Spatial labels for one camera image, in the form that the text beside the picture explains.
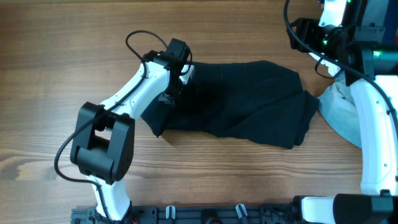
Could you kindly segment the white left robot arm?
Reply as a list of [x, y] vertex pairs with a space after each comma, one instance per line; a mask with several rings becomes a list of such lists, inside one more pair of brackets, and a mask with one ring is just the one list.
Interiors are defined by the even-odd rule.
[[193, 68], [189, 46], [172, 39], [165, 51], [145, 54], [137, 73], [112, 97], [78, 112], [70, 160], [92, 183], [97, 205], [74, 210], [72, 223], [134, 223], [124, 176], [134, 154], [135, 122], [153, 100], [174, 106]]

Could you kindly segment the black shorts garment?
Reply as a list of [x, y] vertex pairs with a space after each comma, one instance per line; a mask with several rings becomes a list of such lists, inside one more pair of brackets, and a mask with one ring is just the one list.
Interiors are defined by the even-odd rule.
[[286, 149], [303, 143], [320, 101], [297, 72], [268, 61], [193, 67], [174, 105], [154, 99], [143, 112], [155, 136], [174, 129]]

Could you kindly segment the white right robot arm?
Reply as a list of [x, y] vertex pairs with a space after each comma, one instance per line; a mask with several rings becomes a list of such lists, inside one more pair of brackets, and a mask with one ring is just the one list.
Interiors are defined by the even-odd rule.
[[344, 73], [359, 118], [360, 194], [296, 196], [291, 223], [397, 222], [397, 47], [383, 42], [390, 1], [323, 1], [319, 20], [286, 22], [293, 49]]

